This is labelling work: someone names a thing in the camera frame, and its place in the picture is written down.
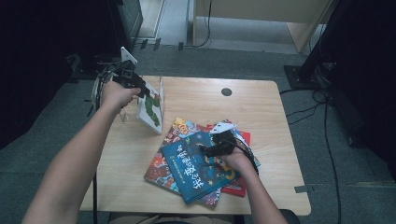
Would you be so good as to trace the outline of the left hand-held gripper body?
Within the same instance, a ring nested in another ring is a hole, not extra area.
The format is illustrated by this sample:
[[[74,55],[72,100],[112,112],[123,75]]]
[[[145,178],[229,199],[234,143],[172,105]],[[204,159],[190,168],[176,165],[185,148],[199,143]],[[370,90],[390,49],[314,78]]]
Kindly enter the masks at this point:
[[[134,70],[137,59],[125,47],[120,48],[121,62],[116,65],[113,80],[120,83],[124,88],[146,88],[146,81]]]

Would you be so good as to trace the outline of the clear acrylic book rack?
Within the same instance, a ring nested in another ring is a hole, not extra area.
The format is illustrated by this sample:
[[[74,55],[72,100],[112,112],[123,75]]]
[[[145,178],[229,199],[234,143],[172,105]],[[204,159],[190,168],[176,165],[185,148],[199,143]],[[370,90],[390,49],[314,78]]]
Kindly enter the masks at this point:
[[[163,98],[163,79],[160,77],[159,78],[159,89],[158,90],[156,90],[156,91],[159,91],[159,92],[161,92],[162,93],[162,98]]]

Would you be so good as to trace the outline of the person's beige trousers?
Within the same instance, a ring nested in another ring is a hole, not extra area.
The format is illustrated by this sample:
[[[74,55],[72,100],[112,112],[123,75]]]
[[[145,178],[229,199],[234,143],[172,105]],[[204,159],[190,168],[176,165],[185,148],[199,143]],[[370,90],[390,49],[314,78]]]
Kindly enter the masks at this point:
[[[111,213],[108,224],[234,224],[229,215]]]

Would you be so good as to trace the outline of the black stand base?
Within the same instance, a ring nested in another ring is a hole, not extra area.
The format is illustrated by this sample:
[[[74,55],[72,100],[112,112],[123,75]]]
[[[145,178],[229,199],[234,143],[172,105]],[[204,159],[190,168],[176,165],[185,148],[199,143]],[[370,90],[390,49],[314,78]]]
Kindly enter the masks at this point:
[[[320,90],[331,84],[323,63],[284,65],[283,69],[290,87],[295,90]]]

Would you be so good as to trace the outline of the white caterpillar picture book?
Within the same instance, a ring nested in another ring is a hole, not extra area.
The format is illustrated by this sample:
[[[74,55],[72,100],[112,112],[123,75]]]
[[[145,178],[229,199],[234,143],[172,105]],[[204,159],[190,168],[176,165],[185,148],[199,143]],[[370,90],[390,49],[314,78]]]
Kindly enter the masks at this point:
[[[163,130],[162,93],[146,84],[148,93],[138,98],[136,118],[149,127],[156,134]]]

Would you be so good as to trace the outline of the dark blue monster picture book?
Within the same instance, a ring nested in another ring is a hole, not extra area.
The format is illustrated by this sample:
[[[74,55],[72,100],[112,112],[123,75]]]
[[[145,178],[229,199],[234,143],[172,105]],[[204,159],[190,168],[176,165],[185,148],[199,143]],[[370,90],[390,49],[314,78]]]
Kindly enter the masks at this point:
[[[209,133],[198,132],[161,147],[185,204],[231,183],[239,174],[217,157],[208,158],[199,145],[213,146]]]

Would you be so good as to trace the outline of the light wooden furniture panel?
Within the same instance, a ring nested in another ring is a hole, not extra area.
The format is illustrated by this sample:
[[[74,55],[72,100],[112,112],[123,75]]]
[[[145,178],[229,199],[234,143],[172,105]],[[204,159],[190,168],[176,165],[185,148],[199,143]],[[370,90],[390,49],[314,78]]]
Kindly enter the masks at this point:
[[[302,52],[317,27],[325,21],[335,0],[192,0],[193,43],[197,17],[254,21],[281,21],[287,24],[293,44]]]

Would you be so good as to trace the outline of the red picture book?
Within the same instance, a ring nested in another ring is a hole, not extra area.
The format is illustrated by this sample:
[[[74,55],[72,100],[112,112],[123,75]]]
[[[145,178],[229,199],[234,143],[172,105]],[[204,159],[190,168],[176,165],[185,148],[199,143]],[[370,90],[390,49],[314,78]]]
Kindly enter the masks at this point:
[[[239,133],[247,144],[250,145],[250,133],[244,131],[240,131]],[[238,177],[233,182],[223,186],[221,192],[238,197],[245,197],[247,194],[246,185],[242,177]]]

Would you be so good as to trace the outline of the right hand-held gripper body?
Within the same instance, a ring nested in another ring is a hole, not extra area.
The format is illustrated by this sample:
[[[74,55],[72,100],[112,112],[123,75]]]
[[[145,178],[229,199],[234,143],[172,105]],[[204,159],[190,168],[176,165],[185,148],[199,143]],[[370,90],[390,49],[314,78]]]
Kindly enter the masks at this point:
[[[235,124],[227,122],[219,122],[209,132],[212,137],[214,149],[208,151],[218,151],[219,155],[229,155],[236,147],[236,137],[233,133],[236,128]]]

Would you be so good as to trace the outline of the person's left hand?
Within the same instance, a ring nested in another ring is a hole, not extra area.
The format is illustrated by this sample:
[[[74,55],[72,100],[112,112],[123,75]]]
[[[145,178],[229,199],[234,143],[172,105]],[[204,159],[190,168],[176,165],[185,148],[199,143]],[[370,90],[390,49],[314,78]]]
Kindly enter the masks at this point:
[[[125,89],[121,84],[109,81],[102,88],[101,109],[112,114],[118,114],[140,92],[140,88]]]

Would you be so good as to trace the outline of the black curtain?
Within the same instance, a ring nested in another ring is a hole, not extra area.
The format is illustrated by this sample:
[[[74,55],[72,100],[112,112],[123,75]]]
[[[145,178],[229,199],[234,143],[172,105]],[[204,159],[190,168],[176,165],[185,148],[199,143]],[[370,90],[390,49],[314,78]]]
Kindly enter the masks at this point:
[[[396,179],[396,0],[338,0],[301,79],[321,63],[350,131]]]
[[[71,77],[126,44],[120,0],[0,0],[0,149],[25,134]]]

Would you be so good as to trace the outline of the black cabinet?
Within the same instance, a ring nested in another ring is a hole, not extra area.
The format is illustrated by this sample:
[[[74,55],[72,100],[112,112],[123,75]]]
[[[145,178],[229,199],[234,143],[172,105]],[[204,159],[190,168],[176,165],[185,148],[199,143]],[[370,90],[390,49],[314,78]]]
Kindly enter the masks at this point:
[[[141,25],[142,10],[139,0],[107,0],[117,47],[134,49]]]

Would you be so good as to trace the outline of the light blue monsters picture book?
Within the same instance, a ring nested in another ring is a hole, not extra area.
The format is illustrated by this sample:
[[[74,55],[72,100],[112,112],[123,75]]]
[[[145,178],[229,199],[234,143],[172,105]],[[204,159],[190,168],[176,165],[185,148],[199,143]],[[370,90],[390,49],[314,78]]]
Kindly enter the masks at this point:
[[[177,183],[166,162],[166,159],[162,154],[161,147],[167,146],[171,143],[175,143],[181,138],[187,137],[194,133],[198,133],[198,132],[209,133],[214,127],[215,125],[207,128],[205,126],[193,123],[189,120],[185,120],[181,118],[175,119],[175,121],[171,126],[171,129],[165,135],[165,138],[163,140],[162,145],[160,146],[160,149],[155,154],[154,159],[150,163],[144,175],[144,178],[148,182],[151,182],[164,189],[172,190],[173,192],[179,194],[182,197],[179,188],[177,186]],[[239,131],[235,128],[233,133],[236,137],[236,147],[240,148],[243,151],[243,153],[248,157],[248,159],[250,160],[253,166],[255,167],[259,166],[260,165],[259,161],[257,161],[257,159],[253,156],[250,147],[248,146],[247,142],[242,138]],[[218,204],[221,189],[222,188],[216,189],[213,192],[207,194],[206,196],[202,197],[201,199],[195,202],[200,202],[215,207]]]

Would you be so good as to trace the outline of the person's right hand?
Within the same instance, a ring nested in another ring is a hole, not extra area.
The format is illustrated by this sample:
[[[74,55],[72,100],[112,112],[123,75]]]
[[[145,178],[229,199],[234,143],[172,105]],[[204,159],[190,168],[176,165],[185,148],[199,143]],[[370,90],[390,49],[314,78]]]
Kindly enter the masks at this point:
[[[254,168],[248,157],[239,148],[235,148],[229,155],[223,155],[219,157],[227,165],[233,168],[241,175],[245,175],[248,172],[254,172]]]

